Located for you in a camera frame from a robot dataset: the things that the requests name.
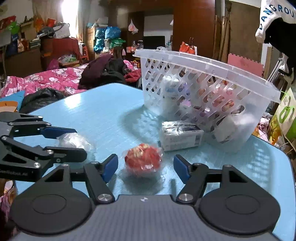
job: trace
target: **red stool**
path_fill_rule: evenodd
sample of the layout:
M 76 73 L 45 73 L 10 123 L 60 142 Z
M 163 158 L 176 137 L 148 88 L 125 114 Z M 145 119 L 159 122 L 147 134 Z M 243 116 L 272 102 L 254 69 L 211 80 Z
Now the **red stool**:
M 87 51 L 86 45 L 84 47 L 82 47 L 81 59 L 86 59 L 89 61 L 89 52 Z

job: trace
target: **shopping bag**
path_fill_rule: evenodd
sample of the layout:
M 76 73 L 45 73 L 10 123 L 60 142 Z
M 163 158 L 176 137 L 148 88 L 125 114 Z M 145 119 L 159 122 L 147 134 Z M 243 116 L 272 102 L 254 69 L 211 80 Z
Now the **shopping bag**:
M 135 25 L 133 24 L 133 21 L 131 20 L 130 25 L 128 26 L 128 30 L 132 33 L 132 34 L 136 34 L 138 32 L 138 29 L 135 27 Z
M 291 142 L 296 138 L 295 108 L 296 100 L 291 88 L 289 88 L 276 110 L 276 118 L 282 134 Z
M 190 38 L 189 44 L 182 42 L 179 52 L 197 55 L 197 47 L 193 45 L 193 38 Z

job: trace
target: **blue gripper pad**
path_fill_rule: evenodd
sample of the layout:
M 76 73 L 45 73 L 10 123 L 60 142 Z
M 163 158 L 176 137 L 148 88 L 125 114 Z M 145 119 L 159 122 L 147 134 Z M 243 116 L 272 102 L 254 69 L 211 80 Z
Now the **blue gripper pad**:
M 101 174 L 105 183 L 108 183 L 118 168 L 118 157 L 116 154 L 110 155 L 103 163 L 103 173 Z
M 186 166 L 177 156 L 174 156 L 174 170 L 178 174 L 181 181 L 186 184 L 190 178 L 188 166 Z
M 77 131 L 71 128 L 62 128 L 55 126 L 48 126 L 40 130 L 40 134 L 47 139 L 56 139 L 57 137 L 66 133 L 77 133 Z

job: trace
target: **light blue table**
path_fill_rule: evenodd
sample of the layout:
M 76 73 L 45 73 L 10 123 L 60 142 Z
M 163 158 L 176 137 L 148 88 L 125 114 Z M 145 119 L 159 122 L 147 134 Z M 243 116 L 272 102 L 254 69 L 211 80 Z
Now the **light blue table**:
M 157 180 L 138 180 L 125 175 L 122 153 L 140 143 L 157 143 L 162 121 L 143 106 L 141 90 L 121 84 L 109 84 L 73 95 L 32 114 L 43 116 L 53 126 L 75 128 L 94 143 L 97 161 L 105 160 L 112 153 L 117 154 L 119 167 L 108 184 L 115 197 L 119 194 L 176 196 L 184 185 L 173 169 L 175 154 L 182 155 L 190 163 L 204 163 L 209 168 L 231 164 L 277 199 L 281 206 L 281 216 L 274 234 L 282 241 L 294 239 L 296 204 L 292 167 L 282 151 L 259 138 L 251 136 L 243 149 L 236 154 L 226 154 L 207 143 L 198 148 L 164 153 L 165 168 L 162 177 Z M 21 137 L 16 140 L 31 146 L 57 144 L 56 140 L 42 136 Z M 74 165 L 76 167 L 82 164 L 71 164 L 72 167 Z M 17 182 L 19 192 L 30 185 L 32 183 Z M 73 187 L 87 194 L 84 183 L 74 182 Z M 206 192 L 215 188 L 218 188 L 218 183 L 209 184 Z

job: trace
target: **window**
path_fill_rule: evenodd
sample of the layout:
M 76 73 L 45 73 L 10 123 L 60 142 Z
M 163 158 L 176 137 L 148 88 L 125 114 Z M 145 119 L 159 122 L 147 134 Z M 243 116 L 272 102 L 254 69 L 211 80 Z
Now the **window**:
M 78 13 L 78 0 L 64 0 L 62 3 L 62 15 L 64 23 L 70 24 L 70 37 L 76 38 L 76 20 Z

